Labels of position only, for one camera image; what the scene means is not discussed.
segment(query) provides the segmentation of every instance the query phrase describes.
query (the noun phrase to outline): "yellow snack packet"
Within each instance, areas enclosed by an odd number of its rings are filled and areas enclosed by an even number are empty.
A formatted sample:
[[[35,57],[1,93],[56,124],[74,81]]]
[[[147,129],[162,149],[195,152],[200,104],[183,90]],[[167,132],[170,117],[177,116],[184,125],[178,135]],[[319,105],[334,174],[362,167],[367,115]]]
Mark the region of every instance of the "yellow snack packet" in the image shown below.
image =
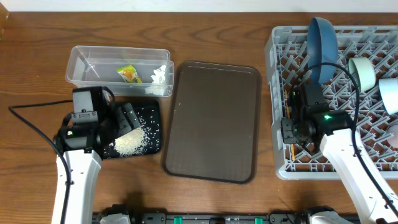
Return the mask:
[[[142,83],[136,69],[132,65],[125,66],[116,70],[121,75],[124,81],[128,83]]]

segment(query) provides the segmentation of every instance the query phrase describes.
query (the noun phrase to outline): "clear plastic container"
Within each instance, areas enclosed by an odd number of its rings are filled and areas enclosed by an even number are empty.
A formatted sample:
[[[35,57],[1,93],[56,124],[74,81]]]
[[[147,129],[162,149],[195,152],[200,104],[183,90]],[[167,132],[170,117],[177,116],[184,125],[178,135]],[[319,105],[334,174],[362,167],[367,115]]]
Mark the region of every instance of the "clear plastic container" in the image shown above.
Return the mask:
[[[132,65],[142,83],[127,83],[117,69]],[[165,81],[152,84],[154,70],[166,66]],[[170,52],[132,47],[76,46],[70,52],[65,76],[77,87],[106,86],[119,96],[170,96],[174,84],[174,63]]]

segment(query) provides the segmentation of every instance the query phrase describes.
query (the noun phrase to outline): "wooden table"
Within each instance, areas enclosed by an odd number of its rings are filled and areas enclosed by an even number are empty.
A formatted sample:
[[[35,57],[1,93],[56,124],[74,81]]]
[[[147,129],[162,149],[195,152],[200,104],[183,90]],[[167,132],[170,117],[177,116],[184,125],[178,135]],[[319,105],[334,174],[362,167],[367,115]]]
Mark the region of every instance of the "wooden table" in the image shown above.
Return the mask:
[[[126,203],[137,211],[268,213],[329,205],[355,213],[340,181],[283,181],[275,175],[264,46],[275,26],[305,26],[313,16],[334,25],[398,24],[397,14],[12,12],[0,42],[0,223],[50,223],[55,153],[7,107],[71,99],[75,86],[64,77],[76,45],[167,49],[176,65],[186,60],[248,65],[262,74],[257,174],[251,183],[171,177],[160,167],[161,153],[105,160],[94,211]],[[170,98],[159,102],[166,130]],[[19,111],[52,137],[71,110],[68,104]],[[398,190],[398,181],[389,183]]]

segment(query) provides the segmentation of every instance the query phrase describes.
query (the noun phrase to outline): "dish rack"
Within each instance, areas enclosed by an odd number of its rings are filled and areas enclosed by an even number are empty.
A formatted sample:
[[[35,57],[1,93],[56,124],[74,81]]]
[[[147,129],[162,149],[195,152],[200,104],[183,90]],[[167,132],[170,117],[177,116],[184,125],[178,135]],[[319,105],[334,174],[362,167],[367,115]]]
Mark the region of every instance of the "dish rack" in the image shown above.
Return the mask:
[[[398,26],[334,26],[338,42],[337,64],[348,69],[351,57],[367,57],[376,73],[376,86],[360,94],[357,131],[374,164],[386,179],[398,179],[398,149],[386,141],[386,130],[398,124],[398,113],[388,115],[381,100],[378,80],[398,78]],[[339,179],[336,170],[321,152],[310,155],[294,144],[283,143],[280,121],[286,118],[286,95],[291,83],[307,81],[302,74],[307,55],[307,26],[275,27],[265,47],[267,81],[272,102],[272,143],[275,172],[280,179]],[[322,85],[323,96],[331,110],[346,110],[353,118],[356,100],[351,80],[341,70]]]

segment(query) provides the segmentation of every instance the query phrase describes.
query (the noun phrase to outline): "transparent bin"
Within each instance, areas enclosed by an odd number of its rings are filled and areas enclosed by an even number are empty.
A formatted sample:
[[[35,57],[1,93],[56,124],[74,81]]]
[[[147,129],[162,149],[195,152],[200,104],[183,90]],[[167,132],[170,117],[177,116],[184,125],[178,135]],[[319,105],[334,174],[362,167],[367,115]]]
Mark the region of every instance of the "transparent bin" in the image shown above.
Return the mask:
[[[126,83],[117,73],[117,69],[128,65],[136,69],[142,83]],[[165,81],[152,84],[154,70],[163,65]],[[107,86],[119,96],[171,96],[174,63],[168,50],[76,46],[70,53],[65,79],[77,87]]]
[[[335,30],[339,65],[348,68],[349,58],[367,57],[374,65],[377,80],[398,78],[398,26],[335,26]],[[307,32],[307,26],[275,27],[265,47],[275,172],[284,180],[339,179],[321,152],[310,155],[294,144],[293,159],[290,144],[282,140],[280,121],[287,117],[284,90],[290,91],[308,63]],[[331,83],[322,85],[322,89],[331,110],[346,110],[353,117],[356,95],[351,80],[341,70],[337,69]],[[398,179],[398,149],[386,141],[391,137],[386,132],[388,127],[398,124],[398,113],[386,113],[378,81],[360,98],[357,131],[366,151],[385,179]]]

